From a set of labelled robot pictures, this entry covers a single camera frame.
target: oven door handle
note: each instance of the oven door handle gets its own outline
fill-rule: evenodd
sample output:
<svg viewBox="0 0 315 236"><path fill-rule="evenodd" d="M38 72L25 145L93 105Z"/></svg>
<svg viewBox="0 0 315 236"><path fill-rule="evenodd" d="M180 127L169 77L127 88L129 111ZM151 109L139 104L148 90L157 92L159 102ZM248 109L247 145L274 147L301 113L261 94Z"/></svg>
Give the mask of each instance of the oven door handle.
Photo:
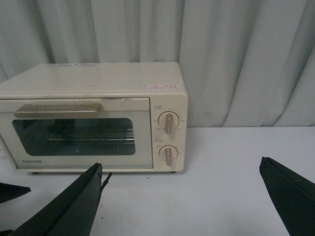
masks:
<svg viewBox="0 0 315 236"><path fill-rule="evenodd" d="M96 118L102 105L32 105L26 104L18 109L16 118Z"/></svg>

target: oven glass window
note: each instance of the oven glass window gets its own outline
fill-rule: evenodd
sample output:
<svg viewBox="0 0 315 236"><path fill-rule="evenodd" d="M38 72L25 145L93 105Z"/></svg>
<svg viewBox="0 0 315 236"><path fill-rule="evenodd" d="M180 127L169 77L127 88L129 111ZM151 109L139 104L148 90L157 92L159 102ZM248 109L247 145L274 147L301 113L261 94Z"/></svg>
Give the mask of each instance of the oven glass window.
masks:
<svg viewBox="0 0 315 236"><path fill-rule="evenodd" d="M32 156L133 155L127 118L18 119L13 126Z"/></svg>

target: oven top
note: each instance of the oven top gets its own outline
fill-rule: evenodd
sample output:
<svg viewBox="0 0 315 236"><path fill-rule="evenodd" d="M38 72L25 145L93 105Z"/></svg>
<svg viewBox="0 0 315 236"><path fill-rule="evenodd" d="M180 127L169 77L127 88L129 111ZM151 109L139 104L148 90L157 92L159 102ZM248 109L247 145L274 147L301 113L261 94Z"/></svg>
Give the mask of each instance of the oven top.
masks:
<svg viewBox="0 0 315 236"><path fill-rule="evenodd" d="M177 62L41 64L0 84L0 99L186 93Z"/></svg>

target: white table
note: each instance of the white table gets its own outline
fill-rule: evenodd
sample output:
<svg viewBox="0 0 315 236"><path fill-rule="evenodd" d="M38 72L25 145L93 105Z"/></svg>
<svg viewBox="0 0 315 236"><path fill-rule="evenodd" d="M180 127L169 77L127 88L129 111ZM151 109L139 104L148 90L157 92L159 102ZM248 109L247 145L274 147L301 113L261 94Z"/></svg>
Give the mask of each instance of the white table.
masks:
<svg viewBox="0 0 315 236"><path fill-rule="evenodd" d="M315 182L315 127L189 128L184 171L113 174L91 236L288 236L259 173L263 156ZM0 152L0 182L31 187L0 205L0 231L16 229L78 176L19 173Z"/></svg>

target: temperature knob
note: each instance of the temperature knob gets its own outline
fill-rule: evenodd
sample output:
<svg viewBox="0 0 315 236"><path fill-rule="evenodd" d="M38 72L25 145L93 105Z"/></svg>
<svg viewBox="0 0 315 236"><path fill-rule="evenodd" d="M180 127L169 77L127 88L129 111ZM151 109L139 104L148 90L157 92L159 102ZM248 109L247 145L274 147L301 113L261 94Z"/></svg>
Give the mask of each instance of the temperature knob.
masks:
<svg viewBox="0 0 315 236"><path fill-rule="evenodd" d="M172 165L172 162L177 157L177 154L177 149L173 146L164 146L159 150L159 156L166 161L168 166Z"/></svg>
<svg viewBox="0 0 315 236"><path fill-rule="evenodd" d="M164 112L158 118L159 125L165 129L166 134L171 134L179 124L179 118L174 112Z"/></svg>

